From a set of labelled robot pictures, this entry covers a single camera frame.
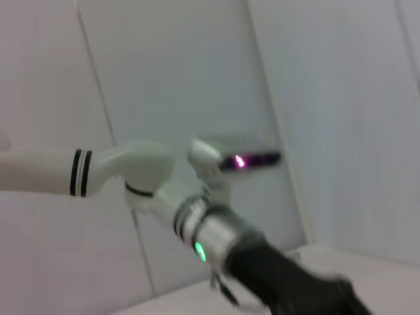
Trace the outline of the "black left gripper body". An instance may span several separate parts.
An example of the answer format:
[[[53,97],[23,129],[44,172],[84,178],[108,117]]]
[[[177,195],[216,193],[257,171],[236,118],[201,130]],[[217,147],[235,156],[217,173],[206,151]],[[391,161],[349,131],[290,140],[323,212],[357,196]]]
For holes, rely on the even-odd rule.
[[[259,233],[235,236],[226,252],[226,271],[272,314],[371,314],[350,281],[305,269]]]

